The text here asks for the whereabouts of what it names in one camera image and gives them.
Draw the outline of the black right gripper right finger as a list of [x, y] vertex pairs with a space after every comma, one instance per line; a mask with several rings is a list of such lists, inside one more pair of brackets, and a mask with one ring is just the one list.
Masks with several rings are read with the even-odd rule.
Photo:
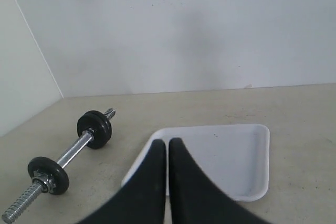
[[268, 223], [222, 192], [177, 137], [169, 142], [169, 191], [173, 223]]

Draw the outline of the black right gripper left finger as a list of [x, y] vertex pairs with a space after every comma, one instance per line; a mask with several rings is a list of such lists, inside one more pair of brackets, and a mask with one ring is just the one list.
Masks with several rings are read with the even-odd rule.
[[122, 188], [80, 223], [163, 223], [166, 202], [166, 145], [154, 140]]

